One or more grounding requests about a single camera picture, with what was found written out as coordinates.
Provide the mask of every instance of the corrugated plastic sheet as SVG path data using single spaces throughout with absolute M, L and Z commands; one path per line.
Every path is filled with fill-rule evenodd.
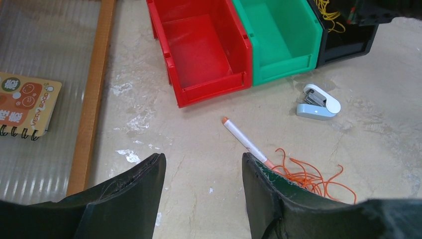
M 2 0 L 0 71 L 63 84 L 48 132 L 0 137 L 0 199 L 66 196 L 101 1 Z

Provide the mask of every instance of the wooden strip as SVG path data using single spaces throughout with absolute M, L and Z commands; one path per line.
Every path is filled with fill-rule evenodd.
M 116 0 L 103 0 L 101 3 L 82 104 L 81 121 L 67 188 L 68 196 L 85 190 L 89 180 L 115 6 Z

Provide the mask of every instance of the notebook spiral binding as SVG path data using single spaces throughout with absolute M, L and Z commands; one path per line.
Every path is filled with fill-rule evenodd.
M 7 125 L 5 125 L 5 124 L 3 124 L 1 126 L 1 128 L 0 128 L 0 136 L 6 136 L 6 135 L 9 134 L 9 133 L 7 133 L 7 132 L 4 131 L 6 129 L 6 127 L 7 127 Z M 15 126 L 12 128 L 12 130 L 10 132 L 10 135 L 11 136 L 16 137 L 18 135 L 18 133 L 16 133 L 16 129 L 17 129 L 17 127 L 15 127 Z M 39 138 L 39 137 L 36 137 L 35 136 L 35 134 L 37 134 L 37 132 L 38 132 L 38 130 L 34 130 L 34 133 L 32 133 L 32 136 L 31 136 L 31 140 L 32 141 L 36 141 Z M 22 133 L 20 134 L 20 136 L 22 138 L 28 138 L 29 137 L 29 134 L 27 134 L 27 133 L 28 133 L 28 128 L 24 128 L 22 130 Z

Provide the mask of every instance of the stapler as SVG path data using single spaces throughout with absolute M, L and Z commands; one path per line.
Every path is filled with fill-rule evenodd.
M 341 105 L 338 100 L 314 84 L 304 87 L 306 104 L 299 104 L 296 108 L 296 115 L 315 120 L 329 120 L 336 116 Z

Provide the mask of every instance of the notebook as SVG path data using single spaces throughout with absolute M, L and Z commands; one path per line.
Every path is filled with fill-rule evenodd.
M 62 83 L 0 72 L 0 135 L 37 140 L 50 124 Z

